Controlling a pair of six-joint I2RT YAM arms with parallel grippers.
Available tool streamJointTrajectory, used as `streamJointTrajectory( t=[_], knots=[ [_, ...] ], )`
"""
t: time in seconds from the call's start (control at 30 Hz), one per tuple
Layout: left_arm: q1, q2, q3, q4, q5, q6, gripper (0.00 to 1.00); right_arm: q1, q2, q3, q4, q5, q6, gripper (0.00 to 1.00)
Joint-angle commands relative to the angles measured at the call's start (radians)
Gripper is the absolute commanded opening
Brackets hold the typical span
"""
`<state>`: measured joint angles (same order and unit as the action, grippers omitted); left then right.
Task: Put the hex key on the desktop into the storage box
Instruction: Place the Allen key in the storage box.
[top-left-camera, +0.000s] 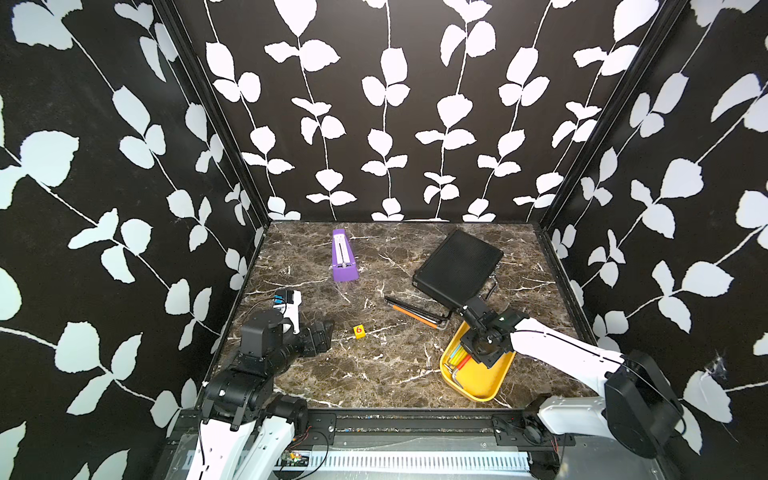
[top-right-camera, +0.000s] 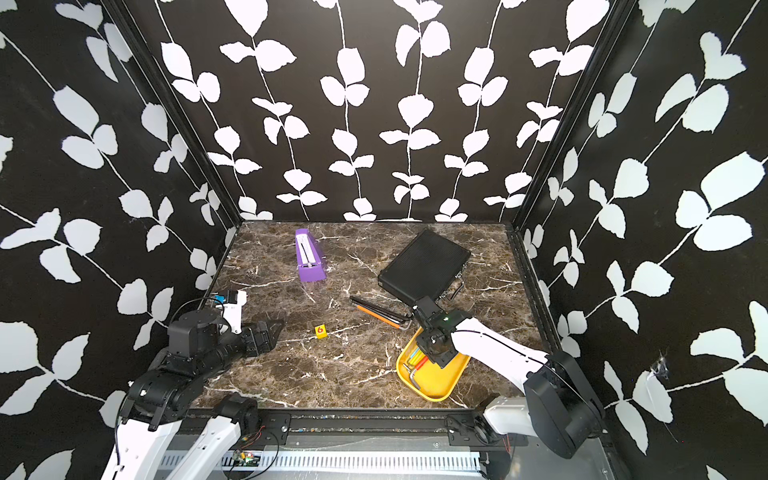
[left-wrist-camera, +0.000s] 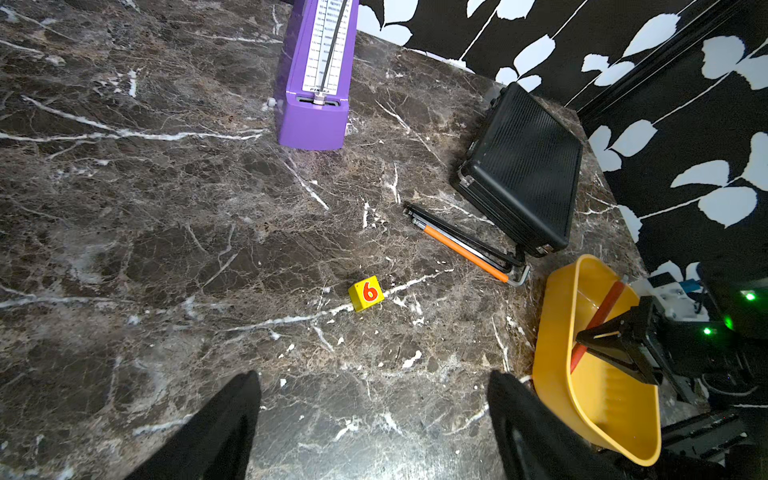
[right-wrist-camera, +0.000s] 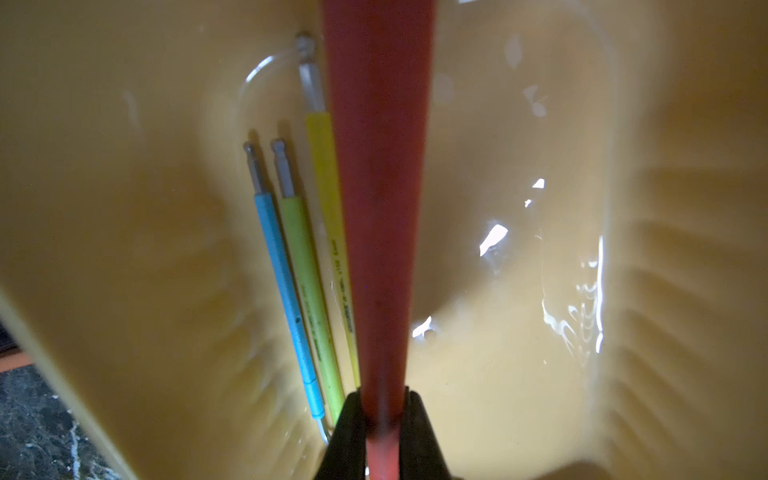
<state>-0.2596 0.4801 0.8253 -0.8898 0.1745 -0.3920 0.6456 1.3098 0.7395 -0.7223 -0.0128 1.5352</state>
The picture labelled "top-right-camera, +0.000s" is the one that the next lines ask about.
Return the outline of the yellow-green hex key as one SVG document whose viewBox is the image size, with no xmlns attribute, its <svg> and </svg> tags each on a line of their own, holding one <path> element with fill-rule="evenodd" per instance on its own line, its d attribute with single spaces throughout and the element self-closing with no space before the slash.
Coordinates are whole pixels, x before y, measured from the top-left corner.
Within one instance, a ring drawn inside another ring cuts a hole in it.
<svg viewBox="0 0 768 480">
<path fill-rule="evenodd" d="M 404 368 L 408 373 L 411 373 L 424 357 L 425 355 L 421 350 L 415 349 L 405 361 Z"/>
</svg>

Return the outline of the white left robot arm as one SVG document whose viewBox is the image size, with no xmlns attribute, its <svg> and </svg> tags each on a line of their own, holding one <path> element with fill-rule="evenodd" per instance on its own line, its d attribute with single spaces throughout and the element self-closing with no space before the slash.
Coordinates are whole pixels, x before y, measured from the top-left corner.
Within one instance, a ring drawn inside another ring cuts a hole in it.
<svg viewBox="0 0 768 480">
<path fill-rule="evenodd" d="M 237 360 L 271 352 L 284 327 L 282 320 L 260 320 L 235 331 L 223 313 L 214 309 L 190 311 L 172 322 L 167 347 L 131 384 L 118 408 L 114 448 L 103 478 L 154 478 L 208 380 L 226 372 Z M 214 407 L 170 476 L 205 479 L 231 448 L 251 446 L 267 433 L 257 401 L 232 392 Z"/>
</svg>

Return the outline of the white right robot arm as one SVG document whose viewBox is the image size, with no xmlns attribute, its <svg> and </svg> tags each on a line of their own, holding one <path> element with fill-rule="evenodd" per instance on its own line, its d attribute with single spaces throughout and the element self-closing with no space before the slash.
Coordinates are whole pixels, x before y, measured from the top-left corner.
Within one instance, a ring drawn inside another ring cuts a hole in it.
<svg viewBox="0 0 768 480">
<path fill-rule="evenodd" d="M 480 423 L 494 433 L 535 436 L 553 453 L 570 459 L 605 427 L 604 408 L 575 358 L 563 350 L 546 353 L 525 347 L 483 325 L 469 313 L 446 312 L 431 298 L 412 307 L 422 328 L 418 348 L 446 366 L 463 354 L 503 376 L 525 397 L 519 406 L 491 401 Z"/>
</svg>

